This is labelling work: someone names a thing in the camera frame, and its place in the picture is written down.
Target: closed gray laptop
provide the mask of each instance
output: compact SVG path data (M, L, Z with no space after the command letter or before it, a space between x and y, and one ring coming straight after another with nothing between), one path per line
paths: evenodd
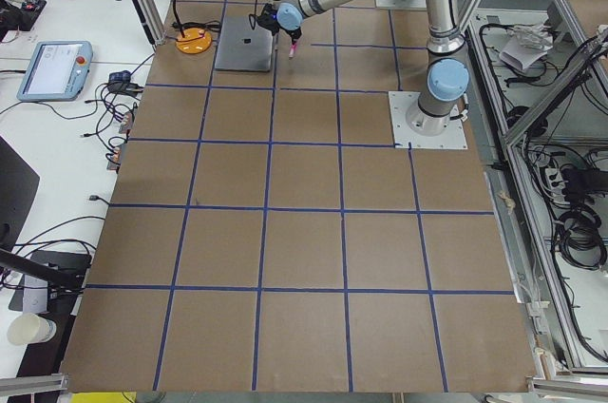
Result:
M269 72L273 54L273 34L260 26L251 29L249 19L227 16L219 35L217 70Z

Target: white table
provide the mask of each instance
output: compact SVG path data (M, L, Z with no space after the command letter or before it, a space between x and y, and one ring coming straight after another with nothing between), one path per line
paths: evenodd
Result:
M161 19L170 0L154 0ZM10 40L9 32L5 40ZM0 45L0 70L25 69L36 43L49 40L87 40L93 46L93 62L85 88L73 102L52 104L67 116L83 115L94 109L85 104L93 99L98 84L107 81L117 70L132 71L153 51L131 0L47 0L47 6L31 32L22 32L16 40ZM152 59L136 72L133 82L145 84ZM17 102L16 92L22 75L0 74L0 110ZM131 104L132 99L124 97ZM0 135L40 176L40 185L28 220L20 235L26 241L59 222L79 216L105 216L106 205L89 201L92 194L109 200L116 174L106 170L106 149L95 137L82 138L91 132L103 113L103 106L90 117L66 121L45 106L21 104L0 115ZM104 135L117 135L114 124ZM77 221L44 236L44 240L78 238L96 244L103 222ZM64 245L61 250L77 251L78 245ZM19 313L8 310L12 291L0 291L0 377L15 377L25 347L8 343L6 331Z

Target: blue circular cap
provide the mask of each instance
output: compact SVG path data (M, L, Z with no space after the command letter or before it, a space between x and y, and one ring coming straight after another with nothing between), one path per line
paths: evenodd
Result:
M438 100L455 101L468 86L468 70L455 59L443 59L433 64L428 72L428 91Z
M302 14L297 7L288 2L283 2L278 6L276 21L286 30L296 30L302 26Z

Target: white mounting plate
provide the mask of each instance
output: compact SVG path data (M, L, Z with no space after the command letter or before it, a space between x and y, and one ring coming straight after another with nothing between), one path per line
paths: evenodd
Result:
M388 10L427 10L427 0L376 0L376 7Z
M460 120L450 121L446 130L436 137L420 135L409 127L406 112L409 106L418 100L420 92L390 91L390 120L392 121L392 138L396 148L424 149L468 149L465 131ZM458 107L454 106L452 115L458 115Z

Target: white cup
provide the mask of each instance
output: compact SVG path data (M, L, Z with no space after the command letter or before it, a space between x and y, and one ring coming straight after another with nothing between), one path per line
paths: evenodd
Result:
M57 325L34 313L25 313L16 318L9 326L7 337L15 346L44 343L55 336Z

